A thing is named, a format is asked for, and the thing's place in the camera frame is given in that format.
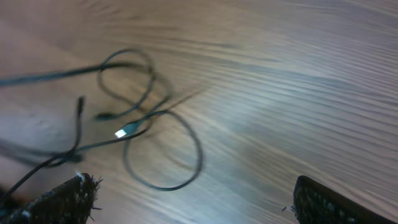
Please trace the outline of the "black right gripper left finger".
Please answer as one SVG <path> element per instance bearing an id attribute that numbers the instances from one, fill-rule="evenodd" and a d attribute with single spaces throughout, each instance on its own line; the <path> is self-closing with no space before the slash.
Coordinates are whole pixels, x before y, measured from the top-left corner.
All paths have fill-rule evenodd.
<path id="1" fill-rule="evenodd" d="M 3 224 L 86 224 L 95 210 L 101 179 L 77 173 L 40 197 L 20 204 L 7 199 L 1 205 Z"/>

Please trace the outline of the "black USB cable metal plug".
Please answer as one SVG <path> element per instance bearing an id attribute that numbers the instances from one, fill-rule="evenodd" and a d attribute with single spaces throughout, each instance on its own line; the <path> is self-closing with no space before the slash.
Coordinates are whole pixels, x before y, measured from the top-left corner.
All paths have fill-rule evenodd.
<path id="1" fill-rule="evenodd" d="M 120 54 L 124 53 L 132 53 L 138 54 L 143 60 L 146 62 L 144 65 L 136 64 L 132 62 L 110 62 L 110 60 Z M 108 89 L 103 83 L 103 72 L 107 69 L 111 68 L 131 68 L 133 70 L 138 70 L 140 72 L 146 73 L 150 76 L 147 89 L 143 93 L 143 96 L 140 100 L 136 103 L 129 101 L 129 99 L 118 95 L 117 93 Z M 35 83 L 35 82 L 43 82 L 49 80 L 56 80 L 61 78 L 73 77 L 77 75 L 84 75 L 86 73 L 97 72 L 97 83 L 99 87 L 105 92 L 107 95 L 111 96 L 112 98 L 123 101 L 125 103 L 129 103 L 131 107 L 119 114 L 112 114 L 112 113 L 100 113 L 96 116 L 96 119 L 99 121 L 107 121 L 121 118 L 134 110 L 138 110 L 141 107 L 141 104 L 146 100 L 148 95 L 151 93 L 155 81 L 158 79 L 159 74 L 155 70 L 155 65 L 152 59 L 147 55 L 145 52 L 137 49 L 123 49 L 119 50 L 113 54 L 111 54 L 103 63 L 98 65 L 92 65 L 89 67 L 83 68 L 76 68 L 73 70 L 66 70 L 66 71 L 58 71 L 58 72 L 48 72 L 48 73 L 41 73 L 36 74 L 33 76 L 25 76 L 25 77 L 17 77 L 11 79 L 2 79 L 1 86 L 12 86 L 12 85 L 21 85 L 26 83 Z M 52 157 L 41 164 L 36 165 L 36 167 L 31 170 L 28 174 L 26 174 L 20 181 L 18 181 L 14 186 L 12 186 L 8 192 L 6 192 L 3 196 L 3 200 L 7 199 L 12 195 L 27 179 L 29 179 L 33 174 L 35 174 L 38 170 L 43 167 L 57 167 L 66 162 L 80 162 L 82 160 L 81 155 L 79 155 L 80 151 L 91 149 L 95 147 L 101 147 L 108 144 L 114 144 L 117 142 L 129 141 L 132 138 L 138 137 L 141 134 L 144 134 L 145 131 L 137 132 L 136 129 L 141 125 L 142 122 L 146 121 L 147 119 L 151 118 L 152 116 L 157 116 L 158 114 L 162 114 L 161 111 L 158 110 L 163 104 L 168 102 L 172 97 L 172 91 L 170 90 L 168 84 L 165 84 L 167 89 L 167 94 L 164 96 L 164 99 L 156 104 L 149 112 L 147 112 L 141 119 L 128 123 L 125 125 L 127 130 L 124 132 L 122 136 L 118 136 L 115 140 L 109 140 L 104 142 L 99 142 L 96 144 L 80 147 L 80 140 L 81 140 L 81 114 L 83 112 L 83 107 L 85 104 L 84 97 L 80 97 L 77 101 L 77 109 L 76 109 L 76 138 L 75 143 L 71 149 L 64 151 L 64 152 L 56 152 L 52 155 Z"/>

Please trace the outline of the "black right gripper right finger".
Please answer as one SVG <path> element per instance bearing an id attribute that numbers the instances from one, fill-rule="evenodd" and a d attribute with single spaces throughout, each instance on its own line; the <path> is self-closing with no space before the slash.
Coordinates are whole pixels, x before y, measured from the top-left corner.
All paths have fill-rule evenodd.
<path id="1" fill-rule="evenodd" d="M 293 204 L 300 224 L 397 224 L 305 175 L 297 178 Z"/>

